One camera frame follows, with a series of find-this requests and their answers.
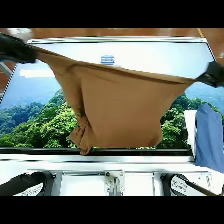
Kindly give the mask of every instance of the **cloth fold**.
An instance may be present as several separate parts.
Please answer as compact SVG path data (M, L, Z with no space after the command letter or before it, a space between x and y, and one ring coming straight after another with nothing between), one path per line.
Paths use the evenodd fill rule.
M70 139L87 154L91 147L135 148L162 140L160 119L196 79L72 60L34 47L62 86L79 128Z

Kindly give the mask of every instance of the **forest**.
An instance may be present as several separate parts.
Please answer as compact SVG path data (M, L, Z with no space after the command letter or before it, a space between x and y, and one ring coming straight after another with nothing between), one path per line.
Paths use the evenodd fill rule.
M179 96L161 119L163 140L154 148L189 148L185 110L197 110L207 103L199 98ZM217 107L207 103L216 112ZM0 111L0 147L76 148L68 136L78 127L75 113L58 90L46 104L31 103Z

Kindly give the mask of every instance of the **fabric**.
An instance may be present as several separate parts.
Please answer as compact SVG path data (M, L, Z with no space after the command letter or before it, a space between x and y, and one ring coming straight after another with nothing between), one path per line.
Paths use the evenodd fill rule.
M35 47L62 86L79 128L70 139L91 147L136 148L162 140L160 119L196 80L81 62Z
M185 123L186 123L187 132L188 132L187 143L191 146L194 158L196 156L196 152L195 152L196 151L195 138L196 138L196 131L197 131L195 126L196 112L197 110L184 111Z
M195 164L224 173L221 114L213 111L208 104L202 104L197 110L196 121Z

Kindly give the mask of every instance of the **landscape wallpaper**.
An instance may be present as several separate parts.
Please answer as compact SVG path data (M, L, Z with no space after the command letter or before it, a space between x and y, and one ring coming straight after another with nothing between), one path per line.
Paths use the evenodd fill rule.
M70 50L68 50L68 46L67 48L65 46L61 48L61 45L58 44L58 48L54 51L69 56L70 58L84 60L82 54L85 55L83 53L85 49L82 51L82 54L76 53L77 55L71 55L71 46L75 44L70 44ZM51 49L52 46L53 45L44 47L53 51L53 49ZM190 69L192 71L196 70L197 74L192 72L191 74L193 75L189 75L190 73L184 75L186 70L182 69L181 71L178 67L176 70L170 71L170 73L185 77L199 76L205 69L207 62L212 61L211 53L206 46L202 46L202 44L200 46L201 47L196 45L195 48L198 48L197 50L199 53L197 54L202 54L203 51L206 52L205 55L202 54L204 60L196 56L196 58L198 57L197 68L192 65ZM194 54L194 52L188 50L188 47L186 48L184 46L182 48L185 49L185 52L188 51L188 54ZM105 46L103 46L102 49L104 50L101 50L101 52L99 50L98 52L99 56L95 53L94 58L91 59L90 56L88 56L89 58L86 57L85 61L102 63L102 61L100 61L101 57L107 53L105 52ZM133 69L133 67L125 65L125 61L122 63L122 60L116 60L116 58L119 58L118 56L116 57L116 52L112 52L111 50L109 53L115 55L115 66ZM167 61L166 58L160 58L160 61L162 60L163 62ZM138 70L144 67L141 63L138 63L138 66ZM169 73L161 71L160 67L158 67L157 73ZM162 117L161 128L163 140L154 148L190 148L187 144L188 134L185 125L184 111L197 110L201 104L208 103L215 111L222 114L224 120L223 96L223 88L215 89L202 83L195 83L189 87L186 93L179 96ZM37 61L35 64L18 64L0 104L0 147L75 148L76 146L68 139L70 132L75 127L78 127L75 113L65 102L61 87L51 73L49 66L40 61Z

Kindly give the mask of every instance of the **blue cloth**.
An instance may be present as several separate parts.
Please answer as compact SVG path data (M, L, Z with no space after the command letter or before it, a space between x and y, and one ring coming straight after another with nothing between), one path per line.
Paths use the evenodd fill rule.
M208 104L202 104L197 110L196 121L195 165L208 167L224 173L221 114L215 112Z

